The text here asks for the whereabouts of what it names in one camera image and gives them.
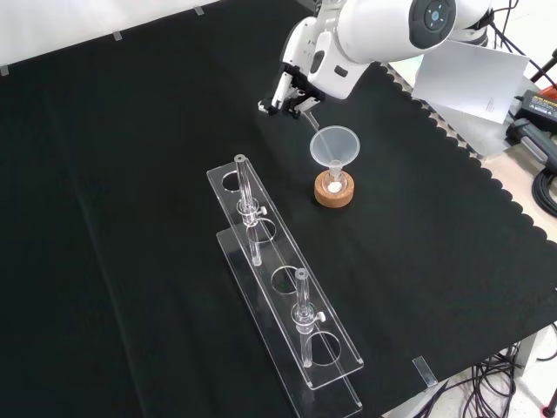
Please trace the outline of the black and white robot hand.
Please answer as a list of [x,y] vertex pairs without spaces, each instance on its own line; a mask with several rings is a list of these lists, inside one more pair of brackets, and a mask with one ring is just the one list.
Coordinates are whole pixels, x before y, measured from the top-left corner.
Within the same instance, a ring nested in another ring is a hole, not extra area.
[[290,32],[276,90],[258,102],[258,109],[270,116],[283,112],[299,118],[328,97],[348,98],[368,67],[347,59],[335,33],[322,30],[316,17],[307,17]]

